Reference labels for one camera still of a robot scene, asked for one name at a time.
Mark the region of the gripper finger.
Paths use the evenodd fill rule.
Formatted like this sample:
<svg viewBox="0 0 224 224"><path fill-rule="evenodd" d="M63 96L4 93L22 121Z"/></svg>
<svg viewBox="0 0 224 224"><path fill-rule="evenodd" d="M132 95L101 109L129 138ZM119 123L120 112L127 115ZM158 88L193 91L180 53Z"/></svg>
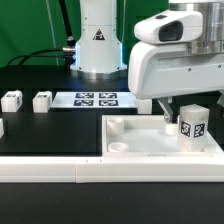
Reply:
<svg viewBox="0 0 224 224"><path fill-rule="evenodd" d="M170 107L170 104L168 102L168 98L159 98L158 103L161 106L161 108L164 111L164 120L167 124L170 124L173 122L173 110Z"/></svg>
<svg viewBox="0 0 224 224"><path fill-rule="evenodd" d="M219 92L220 92L220 96L217 101L217 106L219 108L224 108L224 90L220 90Z"/></svg>

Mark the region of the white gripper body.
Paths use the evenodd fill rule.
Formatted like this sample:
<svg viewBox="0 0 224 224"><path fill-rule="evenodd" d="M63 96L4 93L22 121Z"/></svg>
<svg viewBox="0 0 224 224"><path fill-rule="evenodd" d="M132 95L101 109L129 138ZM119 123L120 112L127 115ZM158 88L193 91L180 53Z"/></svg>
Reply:
<svg viewBox="0 0 224 224"><path fill-rule="evenodd" d="M197 11L166 10L137 23L139 42L130 54L129 90L139 99L223 90L224 51L189 53L189 43L202 30L203 16Z"/></svg>

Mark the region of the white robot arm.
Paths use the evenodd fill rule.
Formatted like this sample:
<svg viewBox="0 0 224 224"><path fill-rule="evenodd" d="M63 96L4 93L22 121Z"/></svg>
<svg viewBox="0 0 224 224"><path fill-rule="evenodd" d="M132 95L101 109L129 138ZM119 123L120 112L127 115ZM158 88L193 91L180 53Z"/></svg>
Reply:
<svg viewBox="0 0 224 224"><path fill-rule="evenodd" d="M129 63L116 37L116 0L80 0L81 38L71 70L87 79L128 71L136 98L156 99L169 123L168 99L224 91L224 0L168 0L169 8L138 22Z"/></svg>

